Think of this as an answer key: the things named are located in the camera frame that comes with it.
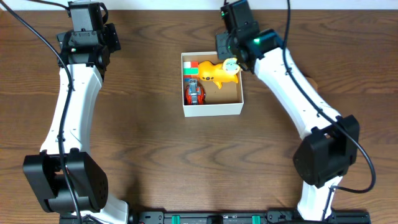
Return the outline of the multicoloured puzzle cube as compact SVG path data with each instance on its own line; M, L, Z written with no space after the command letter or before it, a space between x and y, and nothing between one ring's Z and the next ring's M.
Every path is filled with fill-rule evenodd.
M198 76L198 62L197 61L183 62L183 76L197 77Z

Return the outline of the red toy truck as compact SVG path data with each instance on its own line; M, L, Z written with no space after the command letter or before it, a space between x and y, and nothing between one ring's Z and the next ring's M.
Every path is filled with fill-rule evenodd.
M187 105L203 105L205 103L206 93L204 88L198 83L197 79L188 80L185 87L185 102Z

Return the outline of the round wooden rattle toy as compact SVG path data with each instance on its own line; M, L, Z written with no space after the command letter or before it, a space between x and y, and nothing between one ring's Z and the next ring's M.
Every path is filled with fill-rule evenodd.
M238 65L237 58L228 58L223 62L222 69L230 75L237 74L241 67Z

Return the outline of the brown plush toy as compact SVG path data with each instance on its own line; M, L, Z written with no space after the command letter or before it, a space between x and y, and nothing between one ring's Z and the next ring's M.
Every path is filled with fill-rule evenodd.
M315 91L318 91L318 84L317 82L311 78L311 77L306 77L307 81L309 82L309 84L311 84L311 86L314 88Z

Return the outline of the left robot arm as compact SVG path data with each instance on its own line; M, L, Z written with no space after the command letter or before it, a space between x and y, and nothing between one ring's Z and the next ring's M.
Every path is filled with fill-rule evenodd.
M23 171L40 206L61 223L127 223L129 205L109 193L108 178L90 153L96 98L110 55L121 48L102 2L71 1L73 29L57 35L60 90L49 133Z

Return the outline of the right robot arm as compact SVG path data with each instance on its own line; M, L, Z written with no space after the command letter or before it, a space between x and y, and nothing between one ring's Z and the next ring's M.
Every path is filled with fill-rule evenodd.
M274 94L302 140L293 163L303 180L297 212L302 220L332 217L331 204L358 154L359 123L342 117L317 93L296 66L287 38L273 29L260 30L247 1L224 3L226 32L216 36L218 57L234 57Z

